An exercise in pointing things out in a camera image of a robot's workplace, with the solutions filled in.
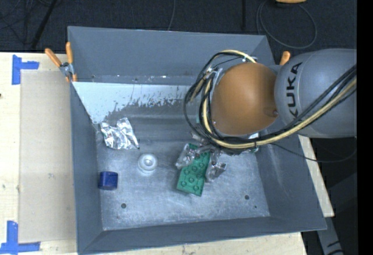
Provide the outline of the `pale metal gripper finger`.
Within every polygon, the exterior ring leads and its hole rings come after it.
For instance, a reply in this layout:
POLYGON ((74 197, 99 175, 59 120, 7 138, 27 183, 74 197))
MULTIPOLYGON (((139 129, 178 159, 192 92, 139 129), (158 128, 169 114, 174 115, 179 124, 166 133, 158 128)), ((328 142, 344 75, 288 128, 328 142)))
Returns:
POLYGON ((210 160, 206 170, 206 181, 214 182, 223 172, 226 171, 227 163, 219 162, 221 151, 214 151, 210 155, 210 160))
POLYGON ((175 166, 178 169, 181 169, 183 167, 187 167, 190 164, 192 164, 193 160, 195 158, 195 146, 191 143, 187 143, 184 148, 182 149, 175 166))

